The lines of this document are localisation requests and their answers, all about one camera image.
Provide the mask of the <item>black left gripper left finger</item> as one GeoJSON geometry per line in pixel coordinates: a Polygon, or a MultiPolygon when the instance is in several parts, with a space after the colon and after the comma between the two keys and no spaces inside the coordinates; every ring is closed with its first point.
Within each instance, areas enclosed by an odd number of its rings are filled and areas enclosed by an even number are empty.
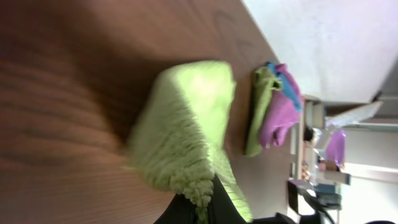
{"type": "Polygon", "coordinates": [[[184,195],[176,194],[154,224],[196,224],[196,222],[196,206],[184,195]]]}

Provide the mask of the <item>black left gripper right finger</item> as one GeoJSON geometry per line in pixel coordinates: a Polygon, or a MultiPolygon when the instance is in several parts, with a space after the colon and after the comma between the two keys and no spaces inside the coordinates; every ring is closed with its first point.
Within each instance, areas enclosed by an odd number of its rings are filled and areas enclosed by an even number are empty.
{"type": "Polygon", "coordinates": [[[208,205],[210,224],[246,224],[217,175],[212,180],[213,195],[208,205]]]}

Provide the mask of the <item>light green cloth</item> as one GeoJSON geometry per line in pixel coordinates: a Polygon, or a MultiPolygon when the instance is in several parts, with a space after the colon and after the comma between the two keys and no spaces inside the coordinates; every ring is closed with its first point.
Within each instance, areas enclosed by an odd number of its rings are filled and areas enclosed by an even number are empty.
{"type": "Polygon", "coordinates": [[[227,62],[185,63],[161,72],[127,142],[130,164],[152,188],[173,192],[208,223],[213,179],[246,222],[252,213],[224,151],[235,81],[227,62]]]}

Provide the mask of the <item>purple cloth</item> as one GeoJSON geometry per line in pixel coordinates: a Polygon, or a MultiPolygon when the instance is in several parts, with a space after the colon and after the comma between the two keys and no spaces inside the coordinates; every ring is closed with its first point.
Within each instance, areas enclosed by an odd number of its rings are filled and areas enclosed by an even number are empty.
{"type": "Polygon", "coordinates": [[[293,103],[282,92],[274,91],[267,109],[259,141],[264,149],[269,146],[281,146],[288,130],[298,123],[301,112],[297,112],[293,103]]]}

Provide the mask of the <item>olive green cloth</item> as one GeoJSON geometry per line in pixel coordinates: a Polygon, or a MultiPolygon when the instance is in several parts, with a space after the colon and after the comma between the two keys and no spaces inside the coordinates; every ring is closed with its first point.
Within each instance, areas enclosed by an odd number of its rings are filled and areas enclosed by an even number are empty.
{"type": "Polygon", "coordinates": [[[261,67],[254,72],[252,81],[252,119],[244,152],[246,156],[254,157],[264,149],[259,141],[264,117],[270,106],[273,92],[281,89],[282,82],[268,67],[261,67]]]}

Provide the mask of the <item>blue cloth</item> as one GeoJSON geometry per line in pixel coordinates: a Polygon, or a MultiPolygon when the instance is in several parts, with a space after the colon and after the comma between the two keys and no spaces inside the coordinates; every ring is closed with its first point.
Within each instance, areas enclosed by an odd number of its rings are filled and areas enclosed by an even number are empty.
{"type": "Polygon", "coordinates": [[[302,111],[302,96],[300,88],[289,72],[287,64],[274,62],[267,62],[267,67],[274,73],[274,75],[282,82],[283,94],[292,101],[293,106],[297,112],[302,111]]]}

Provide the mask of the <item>background shelf clutter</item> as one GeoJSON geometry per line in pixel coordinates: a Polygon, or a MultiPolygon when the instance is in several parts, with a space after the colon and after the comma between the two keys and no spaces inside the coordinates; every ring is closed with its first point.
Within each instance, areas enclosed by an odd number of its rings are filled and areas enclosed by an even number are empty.
{"type": "Polygon", "coordinates": [[[292,128],[294,180],[340,195],[334,223],[397,223],[397,118],[379,116],[385,100],[327,107],[303,95],[292,128]]]}

